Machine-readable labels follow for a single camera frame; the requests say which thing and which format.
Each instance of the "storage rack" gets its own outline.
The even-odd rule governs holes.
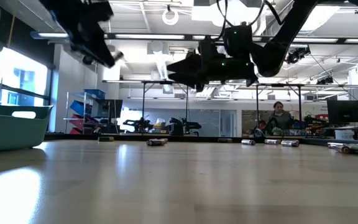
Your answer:
[[[68,118],[68,110],[69,105],[68,105],[68,100],[70,98],[70,96],[76,97],[76,98],[81,98],[83,100],[84,103],[84,113],[83,113],[83,117],[82,118]],[[66,100],[66,117],[63,119],[66,122],[66,126],[65,126],[65,133],[67,134],[67,122],[68,121],[83,121],[83,129],[82,129],[82,134],[85,134],[85,125],[89,124],[86,123],[86,115],[89,115],[89,117],[91,116],[90,113],[86,112],[86,101],[90,101],[90,105],[93,105],[93,101],[96,100],[97,97],[95,95],[92,95],[90,93],[86,93],[86,92],[73,92],[73,91],[68,91],[67,92],[67,100]]]

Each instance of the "glass partition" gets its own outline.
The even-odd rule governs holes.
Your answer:
[[[172,118],[183,121],[186,118],[186,109],[151,109],[144,111],[145,119],[154,125],[149,133],[168,133],[169,124]],[[134,126],[124,125],[127,120],[140,120],[142,109],[124,108],[121,117],[118,120],[121,130],[134,132]],[[200,137],[237,137],[237,121],[235,110],[188,110],[187,122],[189,124],[189,133]]]

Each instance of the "plastic basket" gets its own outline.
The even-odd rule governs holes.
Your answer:
[[[99,98],[101,100],[104,100],[104,97],[106,97],[105,92],[103,92],[101,90],[85,89],[84,91],[85,91],[85,93],[92,94],[92,95],[94,95],[95,97],[97,97],[97,98]]]
[[[0,151],[38,146],[44,140],[52,106],[0,106]],[[34,118],[15,117],[27,112]]]

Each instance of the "robotic arm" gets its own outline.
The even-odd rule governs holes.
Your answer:
[[[87,0],[40,0],[68,34],[71,49],[84,55],[83,63],[90,65],[96,61],[108,68],[124,56],[122,52],[111,55],[104,41],[104,31],[98,22],[108,21],[113,16],[108,1],[94,2]]]
[[[330,0],[294,0],[291,11],[285,18],[278,34],[265,46],[252,42],[252,28],[247,24],[226,28],[223,34],[223,46],[231,58],[219,54],[219,45],[210,37],[200,41],[200,55],[192,55],[167,68],[175,72],[169,78],[202,91],[210,81],[246,79],[247,86],[257,81],[254,64],[264,77],[274,77],[281,69],[291,43],[299,33],[313,9]],[[358,6],[358,0],[350,0]]]
[[[40,0],[42,5],[60,24],[70,38],[71,49],[84,55],[83,62],[93,61],[112,67],[122,58],[122,52],[112,56],[105,41],[104,31],[98,22],[108,21],[113,12],[108,1],[92,3],[91,0]],[[211,37],[199,42],[200,54],[189,56],[167,66],[174,72],[168,77],[178,83],[202,91],[210,81],[246,79],[247,85],[257,81],[254,63],[264,77],[274,77],[281,69],[291,43],[299,33],[312,10],[324,2],[344,0],[294,0],[291,11],[285,18],[278,34],[265,46],[252,41],[252,27],[247,24],[228,27],[223,32],[223,46],[227,58],[217,51],[219,45]],[[349,0],[358,6],[358,0]]]

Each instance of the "metal frame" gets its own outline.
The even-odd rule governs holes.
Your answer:
[[[82,118],[68,118],[68,99],[69,96],[77,96],[79,98],[83,98],[84,99],[84,113],[83,113],[83,117]],[[83,121],[83,129],[82,129],[82,134],[85,134],[85,125],[86,123],[86,101],[89,99],[91,100],[95,100],[91,94],[87,93],[87,92],[83,92],[83,93],[79,93],[79,92],[67,92],[67,100],[66,100],[66,116],[63,118],[63,120],[66,122],[65,124],[65,133],[67,133],[67,122],[68,121]]]
[[[68,40],[67,37],[62,37],[64,33],[42,33],[33,31],[30,33],[33,39],[37,40]],[[42,37],[43,34],[57,34],[58,37]],[[149,35],[151,38],[145,38],[142,35]],[[183,38],[180,39],[170,39],[170,38],[164,38],[164,36],[180,36]],[[198,42],[200,41],[200,38],[205,36],[205,34],[153,34],[153,33],[113,33],[108,32],[105,33],[105,39],[106,40],[166,40],[166,41],[192,41],[192,42]],[[253,36],[254,43],[256,44],[266,44],[269,42],[274,36]],[[329,45],[358,45],[358,42],[347,42],[347,40],[358,40],[358,38],[353,37],[303,37],[299,36],[296,37],[296,39],[292,42],[292,44],[329,44]]]

